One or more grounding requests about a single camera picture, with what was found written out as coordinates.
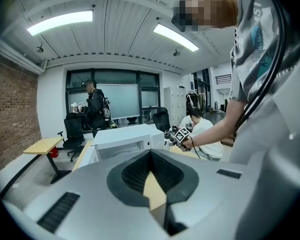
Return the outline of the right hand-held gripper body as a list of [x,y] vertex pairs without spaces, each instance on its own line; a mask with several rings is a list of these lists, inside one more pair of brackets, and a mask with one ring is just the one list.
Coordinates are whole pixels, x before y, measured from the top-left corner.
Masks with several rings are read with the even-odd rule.
[[190,136],[190,133],[191,132],[186,127],[178,130],[176,133],[172,132],[167,137],[171,145],[181,147],[181,142],[183,141],[184,138],[188,138]]

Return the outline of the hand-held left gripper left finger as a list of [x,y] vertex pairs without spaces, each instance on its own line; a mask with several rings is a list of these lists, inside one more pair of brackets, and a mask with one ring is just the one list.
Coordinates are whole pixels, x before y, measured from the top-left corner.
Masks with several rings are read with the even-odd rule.
[[91,163],[71,172],[24,210],[56,240],[166,240],[169,234],[150,213],[144,186],[155,159],[173,153],[147,149]]

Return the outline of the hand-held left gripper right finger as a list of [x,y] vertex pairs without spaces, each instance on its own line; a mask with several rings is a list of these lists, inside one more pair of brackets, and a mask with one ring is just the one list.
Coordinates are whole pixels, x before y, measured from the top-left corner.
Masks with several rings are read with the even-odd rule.
[[166,193],[165,226],[151,240],[235,240],[243,208],[234,191],[245,165],[151,150],[155,174]]

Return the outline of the white microwave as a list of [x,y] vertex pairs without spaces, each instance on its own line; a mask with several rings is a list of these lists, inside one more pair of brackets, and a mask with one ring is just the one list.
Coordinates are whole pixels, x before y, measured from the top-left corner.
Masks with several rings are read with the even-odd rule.
[[148,124],[101,130],[82,162],[85,166],[137,151],[163,149],[164,146],[164,133]]

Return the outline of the person's right forearm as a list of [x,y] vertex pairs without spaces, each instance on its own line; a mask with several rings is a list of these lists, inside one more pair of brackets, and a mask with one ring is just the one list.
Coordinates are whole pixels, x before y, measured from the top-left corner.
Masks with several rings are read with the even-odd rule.
[[235,131],[236,123],[244,112],[246,105],[246,102],[231,99],[228,103],[225,117],[221,121],[209,128],[207,131],[190,138],[193,147],[220,142],[231,136]]

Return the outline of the person's right hand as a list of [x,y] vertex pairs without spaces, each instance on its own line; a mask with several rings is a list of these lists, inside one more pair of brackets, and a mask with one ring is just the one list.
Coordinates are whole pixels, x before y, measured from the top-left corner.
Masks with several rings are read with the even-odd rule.
[[193,148],[193,144],[190,138],[185,137],[183,141],[180,143],[181,149],[183,151],[190,151]]

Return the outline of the black mesh office chair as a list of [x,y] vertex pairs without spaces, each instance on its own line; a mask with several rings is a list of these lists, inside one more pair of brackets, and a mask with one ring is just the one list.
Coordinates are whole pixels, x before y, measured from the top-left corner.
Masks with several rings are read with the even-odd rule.
[[152,117],[156,128],[162,132],[166,132],[170,129],[170,121],[168,110],[165,107],[159,107],[157,113]]

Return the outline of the white lockers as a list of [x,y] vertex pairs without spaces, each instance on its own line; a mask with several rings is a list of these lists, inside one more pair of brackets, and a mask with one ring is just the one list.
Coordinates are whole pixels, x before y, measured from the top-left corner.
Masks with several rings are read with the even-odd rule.
[[185,88],[169,86],[163,89],[164,107],[168,111],[171,126],[179,125],[186,116],[186,91]]

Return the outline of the clothes rack with coats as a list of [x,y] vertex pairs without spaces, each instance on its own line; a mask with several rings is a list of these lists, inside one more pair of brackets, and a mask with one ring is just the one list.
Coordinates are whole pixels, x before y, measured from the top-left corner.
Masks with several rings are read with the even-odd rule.
[[204,115],[205,110],[205,96],[202,93],[196,93],[195,91],[189,91],[186,95],[186,115],[190,114],[190,110],[197,108]]

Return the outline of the black balcony railing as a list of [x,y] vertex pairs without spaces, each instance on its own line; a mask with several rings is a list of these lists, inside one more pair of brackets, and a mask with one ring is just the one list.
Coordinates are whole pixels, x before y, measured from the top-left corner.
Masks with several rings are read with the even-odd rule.
[[215,81],[217,85],[230,84],[232,82],[231,74],[224,74],[215,77]]

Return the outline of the small wooden table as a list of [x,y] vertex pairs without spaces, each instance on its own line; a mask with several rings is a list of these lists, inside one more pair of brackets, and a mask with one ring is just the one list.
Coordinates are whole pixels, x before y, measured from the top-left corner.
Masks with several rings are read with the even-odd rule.
[[30,147],[28,147],[26,150],[23,151],[24,154],[27,155],[45,155],[53,168],[55,174],[50,181],[50,184],[54,184],[60,179],[62,179],[64,176],[69,174],[71,171],[70,170],[60,170],[56,166],[53,158],[50,155],[50,151],[59,143],[63,140],[64,138],[61,137],[48,137],[48,138],[42,138],[41,140],[37,141]]

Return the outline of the black framed window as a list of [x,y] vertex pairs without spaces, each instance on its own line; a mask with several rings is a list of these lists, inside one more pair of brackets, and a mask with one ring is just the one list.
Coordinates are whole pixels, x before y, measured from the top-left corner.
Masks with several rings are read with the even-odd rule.
[[118,127],[153,124],[153,115],[161,106],[160,76],[155,73],[119,69],[72,70],[66,74],[65,104],[68,113],[72,104],[87,104],[86,81],[109,99],[111,119]]

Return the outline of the long ceiling light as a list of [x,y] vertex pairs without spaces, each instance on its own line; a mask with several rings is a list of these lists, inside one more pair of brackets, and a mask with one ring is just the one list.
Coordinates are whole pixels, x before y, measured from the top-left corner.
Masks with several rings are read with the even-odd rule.
[[59,15],[56,17],[52,17],[41,21],[35,25],[32,25],[27,29],[27,31],[32,35],[35,36],[42,32],[45,32],[50,29],[54,29],[57,27],[70,25],[70,24],[77,24],[77,23],[85,23],[85,22],[92,22],[93,21],[93,11],[79,11],[79,12],[72,12],[63,15]]
[[153,32],[157,33],[159,35],[162,35],[170,40],[173,40],[174,42],[182,45],[183,47],[187,48],[191,52],[195,52],[200,49],[197,45],[192,43],[190,40],[186,39],[179,33],[175,32],[174,30],[172,30],[164,25],[158,24],[154,28]]

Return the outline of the person's torso in grey shirt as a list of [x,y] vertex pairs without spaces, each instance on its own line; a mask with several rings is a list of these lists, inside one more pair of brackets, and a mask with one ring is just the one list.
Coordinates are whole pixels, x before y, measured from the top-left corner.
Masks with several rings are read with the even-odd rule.
[[247,102],[232,161],[258,176],[235,240],[300,240],[300,32],[278,0],[239,0],[230,99]]

